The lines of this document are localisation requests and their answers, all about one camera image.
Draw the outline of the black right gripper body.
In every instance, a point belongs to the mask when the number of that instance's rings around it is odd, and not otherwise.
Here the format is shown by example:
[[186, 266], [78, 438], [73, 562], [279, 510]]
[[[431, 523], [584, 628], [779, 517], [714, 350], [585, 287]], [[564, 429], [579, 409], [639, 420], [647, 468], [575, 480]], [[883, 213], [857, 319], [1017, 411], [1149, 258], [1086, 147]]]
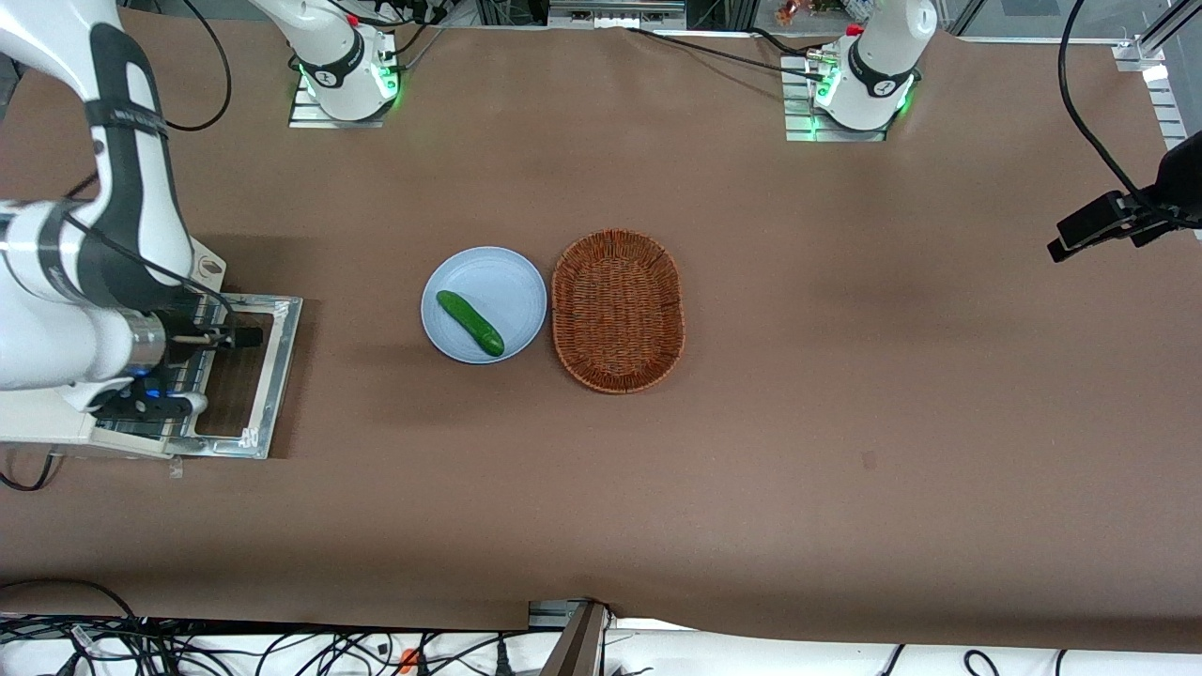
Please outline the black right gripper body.
[[222, 306], [209, 300], [175, 300], [167, 309], [167, 364], [183, 368], [226, 343]]

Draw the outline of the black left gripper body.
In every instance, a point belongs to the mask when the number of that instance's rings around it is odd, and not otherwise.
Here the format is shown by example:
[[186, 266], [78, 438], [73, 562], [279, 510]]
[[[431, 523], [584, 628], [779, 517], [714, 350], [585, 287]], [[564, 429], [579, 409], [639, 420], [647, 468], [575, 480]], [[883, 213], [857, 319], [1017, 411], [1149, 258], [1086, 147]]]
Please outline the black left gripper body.
[[1170, 149], [1160, 159], [1153, 183], [1131, 197], [1133, 217], [1127, 229], [1172, 226], [1198, 229], [1201, 219], [1201, 132]]

